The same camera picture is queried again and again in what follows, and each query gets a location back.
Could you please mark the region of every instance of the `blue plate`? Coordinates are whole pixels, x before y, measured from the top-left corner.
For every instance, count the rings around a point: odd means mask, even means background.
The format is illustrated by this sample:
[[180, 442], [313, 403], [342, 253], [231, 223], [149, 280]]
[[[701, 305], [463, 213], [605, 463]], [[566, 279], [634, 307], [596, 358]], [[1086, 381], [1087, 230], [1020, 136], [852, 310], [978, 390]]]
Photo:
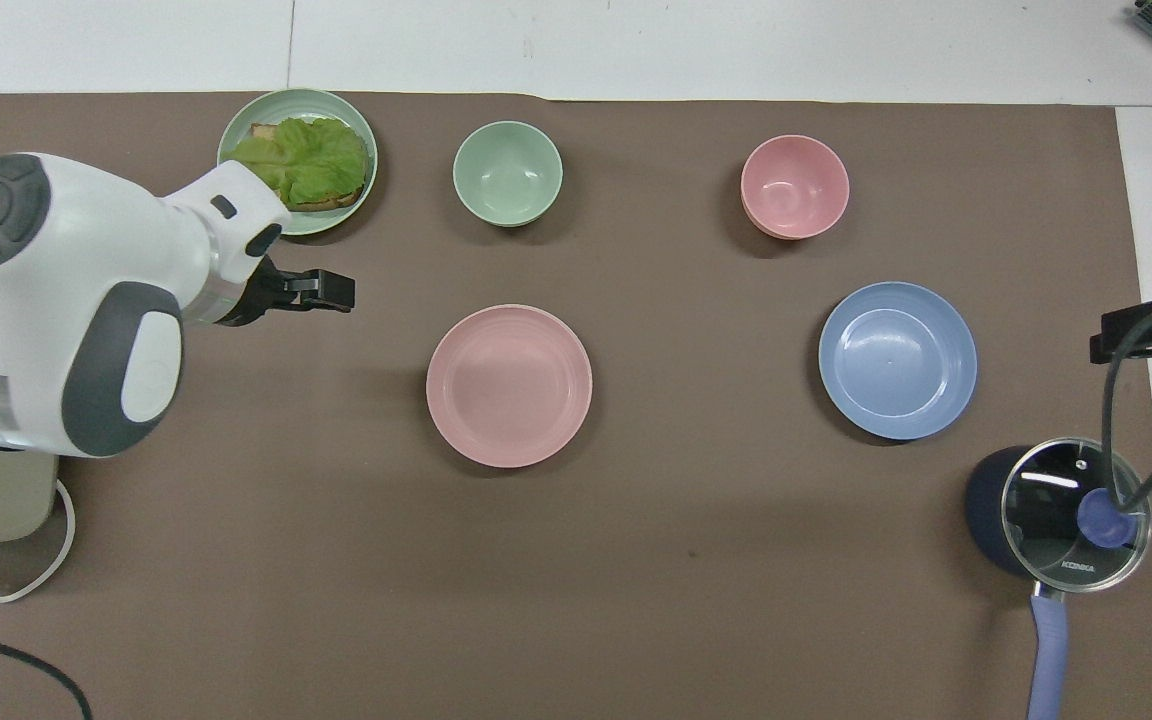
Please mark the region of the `blue plate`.
[[870, 433], [940, 432], [972, 400], [972, 331], [943, 297], [884, 282], [852, 291], [820, 333], [820, 379], [847, 419]]

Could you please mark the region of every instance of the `pink plate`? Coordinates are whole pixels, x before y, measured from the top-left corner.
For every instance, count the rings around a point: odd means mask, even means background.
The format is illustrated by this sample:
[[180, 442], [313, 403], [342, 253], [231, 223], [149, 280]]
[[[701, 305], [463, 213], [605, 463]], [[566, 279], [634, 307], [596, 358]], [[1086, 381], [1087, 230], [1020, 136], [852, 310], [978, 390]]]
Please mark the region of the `pink plate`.
[[438, 432], [493, 468], [522, 468], [562, 450], [584, 423], [593, 391], [576, 333], [528, 305], [488, 306], [457, 323], [425, 378]]
[[750, 152], [740, 174], [745, 214], [760, 232], [782, 240], [812, 237], [842, 217], [851, 184], [826, 143], [782, 135]]

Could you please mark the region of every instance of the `toast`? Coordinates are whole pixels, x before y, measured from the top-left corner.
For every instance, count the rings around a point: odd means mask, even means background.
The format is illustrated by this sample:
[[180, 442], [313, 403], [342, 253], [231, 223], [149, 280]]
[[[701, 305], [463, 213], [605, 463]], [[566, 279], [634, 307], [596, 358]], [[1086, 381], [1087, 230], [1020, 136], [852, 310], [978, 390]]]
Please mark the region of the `toast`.
[[[275, 129], [278, 129], [276, 124], [252, 123], [251, 132], [252, 137], [259, 137], [262, 141], [273, 141]], [[362, 196], [362, 185], [358, 185], [355, 188], [355, 191], [348, 195], [333, 195], [324, 197], [320, 200], [301, 202], [296, 205], [287, 205], [287, 209], [293, 211], [293, 213], [317, 213], [320, 210], [348, 209], [349, 205], [358, 200], [358, 196]], [[282, 194], [279, 194], [279, 199], [283, 204], [287, 204], [287, 199], [282, 197]]]

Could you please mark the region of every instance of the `green bowl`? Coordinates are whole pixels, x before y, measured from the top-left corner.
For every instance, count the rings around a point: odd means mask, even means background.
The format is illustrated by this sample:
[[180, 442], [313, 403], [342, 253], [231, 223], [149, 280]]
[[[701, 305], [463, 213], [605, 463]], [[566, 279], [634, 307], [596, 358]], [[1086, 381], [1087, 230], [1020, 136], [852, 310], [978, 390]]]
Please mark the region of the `green bowl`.
[[563, 160], [545, 132], [517, 120], [499, 120], [461, 143], [452, 183], [471, 213], [500, 227], [517, 227], [553, 205], [563, 184]]
[[291, 88], [291, 90], [276, 90], [268, 94], [262, 94], [256, 100], [248, 103], [243, 109], [238, 111], [237, 115], [234, 115], [233, 120], [229, 120], [229, 126], [220, 136], [220, 147], [215, 150], [215, 164], [221, 162], [220, 156], [234, 150], [234, 146], [238, 145], [238, 141], [250, 135], [252, 123], [278, 124], [288, 118], [338, 119], [362, 138], [362, 146], [367, 151], [367, 176], [362, 182], [362, 192], [355, 204], [349, 205], [348, 209], [321, 210], [317, 213], [291, 213], [291, 225], [283, 228], [283, 234], [288, 234], [288, 236], [325, 232], [329, 227], [342, 223], [344, 219], [355, 213], [355, 210], [371, 192], [371, 185], [376, 183], [376, 167], [380, 161], [380, 156], [376, 153], [376, 136], [372, 135], [371, 126], [355, 109], [355, 106], [329, 92], [311, 90], [311, 88]]

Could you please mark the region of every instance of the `plate with sandwich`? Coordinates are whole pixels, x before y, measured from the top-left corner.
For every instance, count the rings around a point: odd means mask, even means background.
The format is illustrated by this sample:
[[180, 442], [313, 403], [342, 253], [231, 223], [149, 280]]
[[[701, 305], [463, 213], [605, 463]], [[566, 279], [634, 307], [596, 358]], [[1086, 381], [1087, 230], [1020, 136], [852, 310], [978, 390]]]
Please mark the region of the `plate with sandwich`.
[[291, 211], [285, 236], [342, 223], [376, 183], [376, 136], [355, 106], [323, 90], [262, 94], [229, 120], [215, 164], [237, 160]]

